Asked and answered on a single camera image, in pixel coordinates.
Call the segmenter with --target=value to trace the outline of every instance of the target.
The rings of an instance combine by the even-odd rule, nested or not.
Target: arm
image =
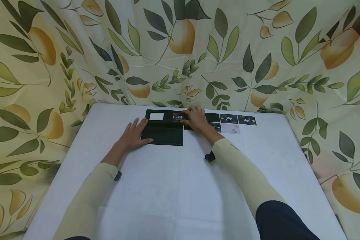
[[[256,216],[258,207],[264,202],[269,200],[285,202],[258,167],[208,124],[204,117],[204,110],[200,106],[190,107],[183,112],[190,116],[190,121],[183,120],[182,122],[193,130],[201,132],[211,144],[216,160],[226,167],[243,192],[253,217]]]
[[[65,211],[53,240],[63,240],[76,236],[94,239],[97,210],[99,210],[106,192],[112,185],[117,174],[117,166],[119,166],[124,154],[130,149],[153,141],[153,139],[140,140],[141,132],[148,120],[144,118],[138,125],[137,122],[138,119],[134,123],[128,124],[119,141],[114,144],[109,153],[84,180]]]

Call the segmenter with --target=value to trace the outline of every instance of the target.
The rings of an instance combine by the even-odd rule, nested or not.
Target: white table
[[[24,240],[51,239],[84,179],[119,139],[128,122],[151,106],[95,104],[78,132]],[[206,110],[210,113],[223,111]],[[321,240],[346,240],[339,223],[281,114],[254,116],[241,134],[224,134],[263,171],[271,185]],[[122,177],[97,215],[97,239],[258,240],[256,223],[232,177],[203,157],[208,142],[184,131],[184,146],[147,145],[131,152]]]

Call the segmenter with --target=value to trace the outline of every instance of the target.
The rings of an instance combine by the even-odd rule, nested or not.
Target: floral backdrop
[[[284,114],[360,239],[360,1],[0,0],[0,236],[99,102]]]

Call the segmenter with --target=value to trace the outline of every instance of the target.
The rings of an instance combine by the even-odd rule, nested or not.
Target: person's left hand
[[[150,138],[140,139],[142,131],[144,130],[145,126],[147,126],[148,119],[143,118],[140,123],[137,124],[138,121],[139,119],[136,118],[133,123],[130,122],[119,141],[116,142],[116,144],[119,144],[126,151],[130,151],[153,141],[153,139]]]

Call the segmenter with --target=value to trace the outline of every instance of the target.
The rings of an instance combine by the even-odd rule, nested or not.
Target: beige arm sleeve
[[[266,201],[277,200],[285,203],[260,169],[228,139],[215,142],[212,151],[217,162],[226,167],[239,185],[254,218],[258,207]]]
[[[97,164],[69,204],[53,240],[75,236],[94,239],[97,210],[116,175],[117,167]]]

